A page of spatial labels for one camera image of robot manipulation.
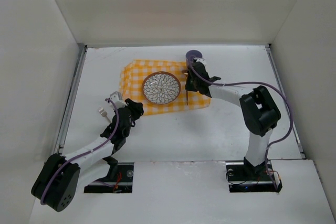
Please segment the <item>copper spoon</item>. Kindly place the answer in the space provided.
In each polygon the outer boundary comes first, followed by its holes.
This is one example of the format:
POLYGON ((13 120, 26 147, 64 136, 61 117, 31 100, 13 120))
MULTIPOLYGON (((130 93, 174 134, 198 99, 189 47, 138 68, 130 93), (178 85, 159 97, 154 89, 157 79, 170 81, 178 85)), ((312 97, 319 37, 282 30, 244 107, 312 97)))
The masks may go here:
POLYGON ((186 105, 188 105, 188 84, 189 84, 189 71, 187 69, 182 71, 182 74, 185 76, 185 92, 186 92, 186 105))

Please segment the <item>lilac plastic cup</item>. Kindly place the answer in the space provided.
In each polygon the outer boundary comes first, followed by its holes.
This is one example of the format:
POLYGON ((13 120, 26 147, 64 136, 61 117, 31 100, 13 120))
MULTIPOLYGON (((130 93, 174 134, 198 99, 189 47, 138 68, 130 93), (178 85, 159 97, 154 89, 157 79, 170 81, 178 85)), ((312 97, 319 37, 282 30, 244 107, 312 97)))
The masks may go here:
POLYGON ((202 58, 203 55, 198 50, 190 50, 185 55, 186 65, 189 66, 191 63, 193 63, 196 59, 202 58))

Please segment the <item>patterned ceramic bowl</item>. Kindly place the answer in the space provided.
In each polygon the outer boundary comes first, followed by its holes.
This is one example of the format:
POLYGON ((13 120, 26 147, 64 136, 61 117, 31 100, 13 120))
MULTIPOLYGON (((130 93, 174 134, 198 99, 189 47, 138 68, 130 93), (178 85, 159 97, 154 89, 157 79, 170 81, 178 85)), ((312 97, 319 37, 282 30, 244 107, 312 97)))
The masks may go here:
POLYGON ((158 71, 143 80, 141 90, 148 102, 155 105, 166 105, 178 98, 181 93, 181 83, 175 75, 158 71))

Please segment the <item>yellow white checkered cloth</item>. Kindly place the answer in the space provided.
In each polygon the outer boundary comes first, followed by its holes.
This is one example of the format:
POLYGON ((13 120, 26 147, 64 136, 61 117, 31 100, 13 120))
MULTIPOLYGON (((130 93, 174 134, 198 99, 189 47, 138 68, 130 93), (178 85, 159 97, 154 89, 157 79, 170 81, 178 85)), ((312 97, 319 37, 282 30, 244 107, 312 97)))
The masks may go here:
POLYGON ((197 92, 186 92, 186 77, 182 71, 186 69, 185 62, 166 60, 136 59, 122 68, 120 73, 119 91, 124 99, 131 99, 143 103, 145 115, 155 115, 179 112, 208 107, 211 99, 197 92), (147 76, 154 72, 164 71, 175 75, 181 83, 181 93, 177 99, 169 104, 156 105, 147 101, 142 94, 142 83, 147 76))

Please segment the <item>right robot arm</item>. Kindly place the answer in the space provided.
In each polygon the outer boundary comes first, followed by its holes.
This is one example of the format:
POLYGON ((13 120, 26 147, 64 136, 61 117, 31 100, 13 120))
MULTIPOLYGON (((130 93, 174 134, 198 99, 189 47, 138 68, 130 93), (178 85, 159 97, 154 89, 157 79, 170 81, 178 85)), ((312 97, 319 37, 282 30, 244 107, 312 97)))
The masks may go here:
POLYGON ((247 153, 243 159, 246 175, 256 176, 265 172, 266 151, 273 129, 281 113, 265 86, 247 89, 241 86, 226 86, 219 77, 209 77, 202 60, 186 60, 187 79, 185 89, 198 92, 213 99, 221 99, 238 106, 249 130, 247 153))

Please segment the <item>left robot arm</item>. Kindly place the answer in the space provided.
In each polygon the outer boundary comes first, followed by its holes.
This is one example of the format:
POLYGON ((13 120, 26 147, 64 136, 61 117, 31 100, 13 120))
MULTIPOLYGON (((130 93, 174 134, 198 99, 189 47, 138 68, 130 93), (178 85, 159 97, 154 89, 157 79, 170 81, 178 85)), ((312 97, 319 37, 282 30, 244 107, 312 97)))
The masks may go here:
POLYGON ((125 144, 131 128, 143 114, 143 104, 131 99, 114 102, 107 99, 115 115, 112 122, 91 144, 61 156, 52 154, 45 161, 31 194, 56 212, 68 207, 80 187, 101 178, 120 180, 118 161, 112 156, 125 144))

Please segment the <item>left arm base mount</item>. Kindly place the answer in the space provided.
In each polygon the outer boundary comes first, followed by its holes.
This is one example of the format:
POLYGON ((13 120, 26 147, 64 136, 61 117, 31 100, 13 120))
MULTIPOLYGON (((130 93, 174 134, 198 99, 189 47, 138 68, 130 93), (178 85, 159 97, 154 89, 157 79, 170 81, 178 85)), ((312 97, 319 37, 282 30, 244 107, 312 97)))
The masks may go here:
POLYGON ((85 194, 130 194, 133 189, 134 163, 119 163, 106 177, 87 185, 85 194))

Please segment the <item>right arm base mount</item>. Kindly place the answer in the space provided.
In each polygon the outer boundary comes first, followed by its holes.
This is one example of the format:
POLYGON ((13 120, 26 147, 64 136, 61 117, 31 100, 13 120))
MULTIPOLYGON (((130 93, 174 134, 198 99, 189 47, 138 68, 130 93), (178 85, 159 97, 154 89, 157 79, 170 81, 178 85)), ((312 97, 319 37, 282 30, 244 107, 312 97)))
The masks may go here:
POLYGON ((253 167, 243 161, 226 162, 225 177, 230 193, 279 193, 282 190, 281 177, 271 161, 267 167, 264 164, 253 167))

